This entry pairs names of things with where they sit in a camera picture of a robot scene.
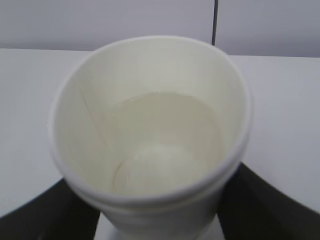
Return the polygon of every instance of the cup rim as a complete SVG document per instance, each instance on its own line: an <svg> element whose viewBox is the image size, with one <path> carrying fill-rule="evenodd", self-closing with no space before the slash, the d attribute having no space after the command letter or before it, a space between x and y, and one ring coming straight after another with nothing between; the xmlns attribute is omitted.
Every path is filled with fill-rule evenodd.
<svg viewBox="0 0 320 240"><path fill-rule="evenodd" d="M87 184L82 178L74 171L72 168L65 163L58 151L57 142L56 142L56 118L57 118L57 109L60 105L62 95L70 84L73 76L87 63L88 60L94 56L104 52L107 49L119 46L122 44L127 44L135 41L145 41L152 39L165 39L165 40L177 40L181 42L189 42L199 46L207 47L210 51L215 51L221 58L226 60L231 67L235 70L236 75L238 76L239 82L241 83L244 97L245 97L245 106L244 106L244 121L240 127L240 132L236 137L235 143L228 151L228 154L224 160L212 171L207 173L201 179L197 180L191 185L179 188L174 192L169 192L160 195L151 195L151 196L125 196L116 193L108 193L94 189L89 184ZM66 75L62 83L60 84L58 91L54 97L54 100L50 107L49 120L48 120L48 138L49 138L49 149L51 155L53 156L54 163L59 171L62 173L63 177L66 179L67 183L71 184L77 190L81 191L88 198L95 199L100 203L108 203L114 206L126 206L126 207L146 207L146 206L155 206L163 205L165 203L178 202L183 199L187 199L190 196L193 196L195 193L206 189L212 182L219 179L219 177L225 174L229 167L236 161L236 156L241 153L243 146L246 144L246 141L249 136L251 123L252 123L252 95L249 84L243 77L241 71L237 65L233 62L230 57L224 53L222 50L217 47L210 45L208 43L202 42L200 40L183 37L183 36L171 36L171 35L151 35L151 36L140 36L134 38L128 38L120 41L116 41L105 45L97 50L89 53L85 56L80 62L78 62L71 71Z"/></svg>

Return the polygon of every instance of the white wall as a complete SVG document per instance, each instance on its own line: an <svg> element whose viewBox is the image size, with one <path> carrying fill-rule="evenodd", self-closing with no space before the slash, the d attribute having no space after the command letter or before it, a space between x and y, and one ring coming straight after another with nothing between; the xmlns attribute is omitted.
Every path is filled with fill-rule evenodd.
<svg viewBox="0 0 320 240"><path fill-rule="evenodd" d="M93 50L141 35L210 42L214 0L1 0L0 48ZM320 57L320 0L220 0L216 45Z"/></svg>
<svg viewBox="0 0 320 240"><path fill-rule="evenodd" d="M94 50L142 35L211 40L213 0L0 0L0 48Z"/></svg>
<svg viewBox="0 0 320 240"><path fill-rule="evenodd" d="M320 57L320 0L220 0L216 45L234 55Z"/></svg>

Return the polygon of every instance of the white paper cup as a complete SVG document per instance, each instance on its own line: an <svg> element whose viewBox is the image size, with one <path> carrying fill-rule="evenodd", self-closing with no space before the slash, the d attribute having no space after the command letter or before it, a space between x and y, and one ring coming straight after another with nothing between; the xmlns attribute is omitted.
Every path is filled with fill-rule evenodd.
<svg viewBox="0 0 320 240"><path fill-rule="evenodd" d="M100 190L101 176L111 181L117 166L101 167L108 159L99 155L103 144L90 111L99 118L101 106L152 92L193 96L210 106L219 119L225 159L202 179L163 195ZM251 118L248 85L225 53L189 38L145 36L106 45L71 71L51 109L49 141L72 190L127 239L194 240L213 220L223 187L240 164Z"/></svg>

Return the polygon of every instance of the liquid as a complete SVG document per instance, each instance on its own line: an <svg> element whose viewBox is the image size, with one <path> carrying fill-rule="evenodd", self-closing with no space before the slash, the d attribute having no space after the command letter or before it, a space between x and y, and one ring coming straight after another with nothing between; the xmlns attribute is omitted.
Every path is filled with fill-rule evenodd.
<svg viewBox="0 0 320 240"><path fill-rule="evenodd" d="M111 109L108 124L107 148L120 160L112 180L117 194L173 192L200 180L224 158L215 113L190 96L157 92L126 100Z"/></svg>

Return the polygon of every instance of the table surface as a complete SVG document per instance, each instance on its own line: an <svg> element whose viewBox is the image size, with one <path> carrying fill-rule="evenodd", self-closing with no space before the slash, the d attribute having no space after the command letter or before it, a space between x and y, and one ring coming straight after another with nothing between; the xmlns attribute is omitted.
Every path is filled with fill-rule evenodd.
<svg viewBox="0 0 320 240"><path fill-rule="evenodd" d="M0 216L56 183L47 120L58 85L85 51L0 49ZM320 213L320 58L231 56L254 121L243 162Z"/></svg>

